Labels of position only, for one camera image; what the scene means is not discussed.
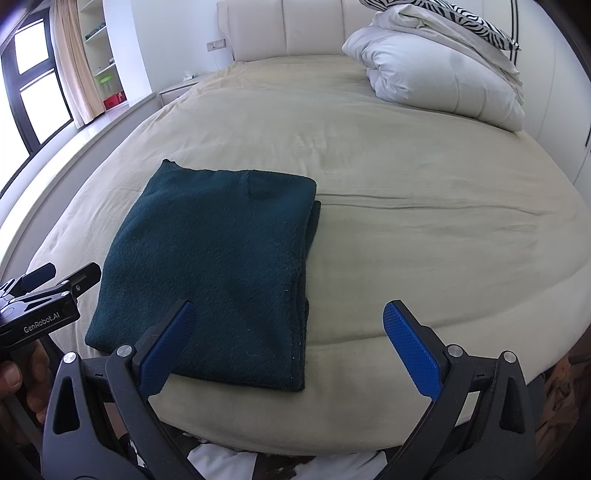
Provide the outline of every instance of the nightstand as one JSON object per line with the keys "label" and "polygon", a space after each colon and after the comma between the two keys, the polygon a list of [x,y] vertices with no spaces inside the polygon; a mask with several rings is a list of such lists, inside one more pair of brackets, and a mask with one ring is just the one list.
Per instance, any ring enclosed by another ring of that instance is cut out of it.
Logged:
{"label": "nightstand", "polygon": [[193,85],[199,83],[201,80],[205,79],[207,75],[200,75],[198,77],[192,78],[190,80],[185,80],[184,82],[178,83],[176,85],[172,85],[165,90],[160,92],[160,98],[162,99],[162,105],[168,105],[173,100],[176,100],[182,94],[184,94],[187,90],[189,90]]}

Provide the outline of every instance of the beige curtain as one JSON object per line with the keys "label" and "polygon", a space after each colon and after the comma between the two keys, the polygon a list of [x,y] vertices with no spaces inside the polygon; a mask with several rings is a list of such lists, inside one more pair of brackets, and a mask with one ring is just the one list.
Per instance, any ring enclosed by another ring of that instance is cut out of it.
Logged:
{"label": "beige curtain", "polygon": [[105,106],[86,60],[76,0],[53,0],[50,22],[57,73],[74,123],[80,128],[103,113]]}

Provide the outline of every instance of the human hand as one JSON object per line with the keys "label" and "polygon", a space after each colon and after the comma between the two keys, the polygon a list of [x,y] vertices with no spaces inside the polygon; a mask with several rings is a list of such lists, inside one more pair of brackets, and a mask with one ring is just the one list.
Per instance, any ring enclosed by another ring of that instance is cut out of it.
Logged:
{"label": "human hand", "polygon": [[[50,395],[51,372],[49,357],[39,340],[35,341],[28,367],[34,383],[27,390],[27,405],[37,415],[39,423],[45,423]],[[0,364],[0,400],[16,393],[22,385],[22,373],[14,362]],[[16,443],[28,443],[27,438],[13,421],[6,407],[0,403],[0,425]]]}

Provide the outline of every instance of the zebra print pillow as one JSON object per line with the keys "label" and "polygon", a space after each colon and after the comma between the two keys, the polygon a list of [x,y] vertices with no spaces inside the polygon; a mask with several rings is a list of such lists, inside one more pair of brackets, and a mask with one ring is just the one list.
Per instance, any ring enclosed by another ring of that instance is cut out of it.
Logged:
{"label": "zebra print pillow", "polygon": [[475,15],[468,10],[445,0],[359,0],[362,5],[373,10],[383,12],[393,5],[413,4],[423,7],[431,12],[441,15],[472,33],[484,38],[488,43],[500,50],[516,51],[521,50],[519,44],[509,35],[497,28],[484,18]]}

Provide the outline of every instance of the light switch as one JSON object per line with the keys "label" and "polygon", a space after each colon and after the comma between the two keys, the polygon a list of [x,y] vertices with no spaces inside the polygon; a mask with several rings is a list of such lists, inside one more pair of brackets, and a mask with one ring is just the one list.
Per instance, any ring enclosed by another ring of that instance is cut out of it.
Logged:
{"label": "light switch", "polygon": [[225,38],[207,43],[207,51],[219,50],[220,48],[226,48]]}

